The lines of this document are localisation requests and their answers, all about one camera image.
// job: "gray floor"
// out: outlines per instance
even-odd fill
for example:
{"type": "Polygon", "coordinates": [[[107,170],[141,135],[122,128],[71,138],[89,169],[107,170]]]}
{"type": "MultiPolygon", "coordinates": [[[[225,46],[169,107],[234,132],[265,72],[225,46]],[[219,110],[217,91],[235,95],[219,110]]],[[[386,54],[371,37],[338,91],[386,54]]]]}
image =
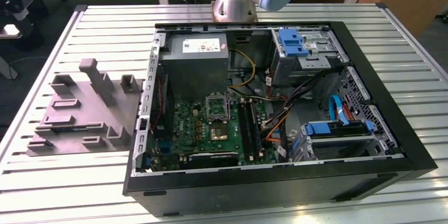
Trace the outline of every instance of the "gray floor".
{"type": "MultiPolygon", "coordinates": [[[[211,1],[213,0],[201,0],[201,3],[206,4],[211,1]]],[[[7,80],[0,76],[0,139],[7,131],[7,126],[15,118],[22,102],[46,63],[46,59],[38,57],[47,57],[50,55],[67,21],[73,15],[75,6],[79,4],[158,4],[158,0],[70,0],[69,2],[62,2],[61,0],[45,0],[45,2],[49,7],[50,16],[37,23],[37,26],[46,37],[45,45],[31,52],[22,52],[15,48],[10,41],[0,41],[2,57],[9,62],[26,57],[33,57],[13,65],[21,73],[21,78],[17,81],[7,80]]],[[[171,3],[182,4],[183,2],[182,0],[171,0],[171,3]]],[[[434,20],[419,41],[443,68],[448,70],[448,25],[442,22],[442,19],[437,18],[434,20]]]]}

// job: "yellow wire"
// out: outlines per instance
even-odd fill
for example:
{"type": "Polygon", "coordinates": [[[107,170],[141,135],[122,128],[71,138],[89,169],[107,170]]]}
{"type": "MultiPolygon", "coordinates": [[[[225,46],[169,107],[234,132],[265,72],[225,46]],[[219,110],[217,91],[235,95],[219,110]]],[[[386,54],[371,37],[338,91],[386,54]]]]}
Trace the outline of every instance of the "yellow wire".
{"type": "Polygon", "coordinates": [[[241,83],[241,84],[230,85],[231,88],[237,88],[237,87],[241,87],[241,86],[247,85],[247,84],[253,81],[253,79],[255,78],[255,72],[257,72],[257,70],[255,70],[255,63],[254,63],[254,61],[251,60],[250,56],[249,56],[246,53],[243,53],[243,52],[242,52],[241,50],[238,50],[238,49],[230,49],[230,51],[235,51],[235,52],[238,52],[241,55],[243,55],[243,56],[247,58],[247,60],[251,62],[251,65],[253,65],[253,75],[251,75],[251,78],[250,78],[246,82],[243,82],[243,83],[241,83]]]}

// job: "power supply label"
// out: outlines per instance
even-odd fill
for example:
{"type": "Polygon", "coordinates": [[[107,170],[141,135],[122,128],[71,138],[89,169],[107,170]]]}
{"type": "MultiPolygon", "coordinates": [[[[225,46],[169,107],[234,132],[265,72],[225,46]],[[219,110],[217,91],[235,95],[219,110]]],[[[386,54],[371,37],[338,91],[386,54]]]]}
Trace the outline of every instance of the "power supply label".
{"type": "Polygon", "coordinates": [[[186,39],[183,53],[190,52],[221,52],[219,38],[215,39],[186,39]]]}

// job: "aluminum slotted table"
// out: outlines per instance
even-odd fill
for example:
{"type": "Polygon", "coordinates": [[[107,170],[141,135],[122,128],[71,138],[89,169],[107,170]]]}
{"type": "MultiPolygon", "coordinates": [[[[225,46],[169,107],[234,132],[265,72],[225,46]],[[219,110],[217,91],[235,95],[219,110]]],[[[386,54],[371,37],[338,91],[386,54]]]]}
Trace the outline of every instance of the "aluminum slotted table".
{"type": "Polygon", "coordinates": [[[57,73],[87,81],[78,66],[97,58],[111,79],[145,78],[155,23],[211,22],[211,6],[78,8],[0,144],[0,223],[405,223],[448,219],[448,76],[389,9],[289,5],[261,21],[345,21],[439,169],[362,201],[158,220],[122,195],[129,152],[29,157],[57,73]]]}

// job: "ram slot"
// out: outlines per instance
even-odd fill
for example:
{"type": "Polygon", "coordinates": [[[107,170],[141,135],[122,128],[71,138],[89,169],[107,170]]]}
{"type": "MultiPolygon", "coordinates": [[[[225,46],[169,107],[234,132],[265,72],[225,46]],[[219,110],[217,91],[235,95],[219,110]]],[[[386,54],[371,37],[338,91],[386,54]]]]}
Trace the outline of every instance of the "ram slot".
{"type": "Polygon", "coordinates": [[[242,132],[245,157],[247,161],[253,161],[254,160],[254,143],[253,143],[251,129],[249,126],[249,120],[251,120],[253,118],[247,117],[246,101],[242,100],[238,107],[239,107],[241,132],[242,132]]]}
{"type": "Polygon", "coordinates": [[[258,123],[258,116],[255,113],[255,108],[254,108],[254,103],[249,104],[250,106],[250,112],[253,114],[253,122],[250,124],[251,132],[253,132],[253,142],[254,142],[254,149],[255,149],[255,154],[259,157],[263,157],[263,146],[262,146],[262,138],[261,138],[261,129],[259,129],[259,123],[258,123]]]}

